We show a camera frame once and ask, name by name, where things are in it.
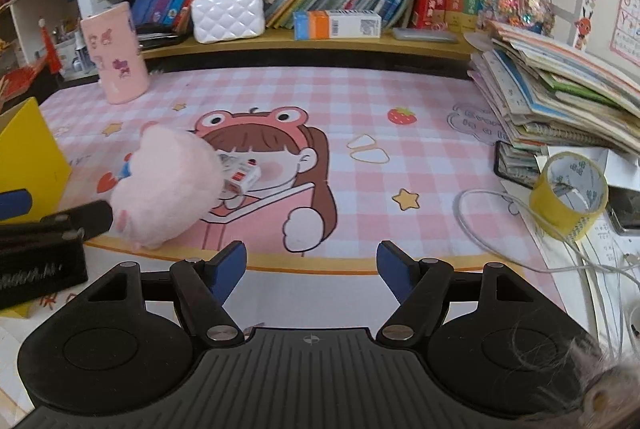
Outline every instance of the yellow tape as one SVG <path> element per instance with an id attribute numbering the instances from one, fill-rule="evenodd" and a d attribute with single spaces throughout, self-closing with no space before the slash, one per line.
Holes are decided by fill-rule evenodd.
<path id="1" fill-rule="evenodd" d="M 584 236 L 604 212 L 609 200 L 607 181 L 597 165 L 575 153 L 558 153 L 546 162 L 529 197 L 529 206 L 565 238 Z M 536 221 L 559 239 L 548 225 Z"/>

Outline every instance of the black clip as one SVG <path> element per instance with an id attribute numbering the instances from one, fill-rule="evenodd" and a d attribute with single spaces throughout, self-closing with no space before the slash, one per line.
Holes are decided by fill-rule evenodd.
<path id="1" fill-rule="evenodd" d="M 97 201 L 0 225 L 0 309 L 85 282 L 82 242 L 108 231 L 112 219 L 109 203 Z"/>

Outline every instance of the red decoration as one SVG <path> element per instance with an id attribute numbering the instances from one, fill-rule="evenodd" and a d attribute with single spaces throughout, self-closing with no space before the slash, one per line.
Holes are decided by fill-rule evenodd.
<path id="1" fill-rule="evenodd" d="M 47 62 L 49 63 L 49 71 L 52 75 L 55 73 L 60 73 L 62 69 L 62 63 L 60 59 L 58 59 L 58 53 L 56 51 L 56 47 L 53 45 L 51 41 L 51 37 L 49 36 L 49 32 L 44 25 L 44 19 L 40 19 L 38 22 L 40 26 L 40 33 L 42 34 L 42 40 L 44 41 L 44 47 L 47 49 Z"/>

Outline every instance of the cartoon sticker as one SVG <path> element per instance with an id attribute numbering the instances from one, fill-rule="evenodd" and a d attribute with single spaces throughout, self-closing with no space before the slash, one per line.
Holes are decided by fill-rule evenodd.
<path id="1" fill-rule="evenodd" d="M 390 160 L 386 151 L 378 147 L 376 140 L 368 134 L 356 136 L 347 144 L 347 149 L 352 150 L 349 156 L 360 162 L 386 164 Z"/>
<path id="2" fill-rule="evenodd" d="M 120 71 L 120 73 L 118 74 L 118 76 L 120 78 L 125 78 L 126 76 L 131 76 L 131 69 L 129 68 L 129 61 L 128 60 L 119 60 L 119 59 L 115 59 L 112 62 L 112 66 L 115 70 Z"/>
<path id="3" fill-rule="evenodd" d="M 582 6 L 582 17 L 574 23 L 578 28 L 578 35 L 574 44 L 574 47 L 577 50 L 583 50 L 587 46 L 587 37 L 591 33 L 591 18 L 593 18 L 593 11 L 595 8 L 596 0 L 584 0 L 584 5 Z"/>
<path id="4" fill-rule="evenodd" d="M 389 122 L 396 125 L 409 125 L 417 122 L 418 120 L 415 118 L 414 112 L 406 109 L 405 107 L 395 107 L 394 109 L 389 110 L 386 117 L 389 119 Z"/>
<path id="5" fill-rule="evenodd" d="M 220 199 L 175 244 L 220 250 L 234 239 L 261 254 L 303 253 L 335 229 L 337 211 L 327 183 L 329 145 L 307 126 L 299 107 L 200 117 L 194 133 L 217 152 L 256 163 L 260 179 L 244 196 L 224 190 Z"/>
<path id="6" fill-rule="evenodd" d="M 102 43 L 102 46 L 109 46 L 109 44 L 111 44 L 113 42 L 113 40 L 111 39 L 111 33 L 113 32 L 113 30 L 111 30 L 111 28 L 109 28 L 107 31 L 105 31 L 101 37 L 100 37 L 100 42 Z"/>
<path id="7" fill-rule="evenodd" d="M 494 145 L 497 140 L 509 141 L 508 136 L 490 109 L 470 104 L 456 104 L 447 117 L 449 125 L 460 133 L 470 134 L 479 141 Z"/>
<path id="8" fill-rule="evenodd" d="M 122 131 L 122 122 L 110 123 L 102 130 L 102 134 L 105 136 L 111 136 L 113 133 L 117 133 L 118 131 Z"/>
<path id="9" fill-rule="evenodd" d="M 420 198 L 419 194 L 416 194 L 415 192 L 409 192 L 406 189 L 400 189 L 398 194 L 391 197 L 392 200 L 400 205 L 400 210 L 408 210 L 409 208 L 420 208 L 420 205 L 418 205 L 418 198 Z"/>

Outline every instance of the yellow box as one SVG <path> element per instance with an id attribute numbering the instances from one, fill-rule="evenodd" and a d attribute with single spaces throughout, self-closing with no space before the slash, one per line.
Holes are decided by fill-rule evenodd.
<path id="1" fill-rule="evenodd" d="M 27 189 L 30 212 L 4 223 L 38 221 L 58 209 L 71 174 L 35 98 L 0 114 L 0 192 Z"/>

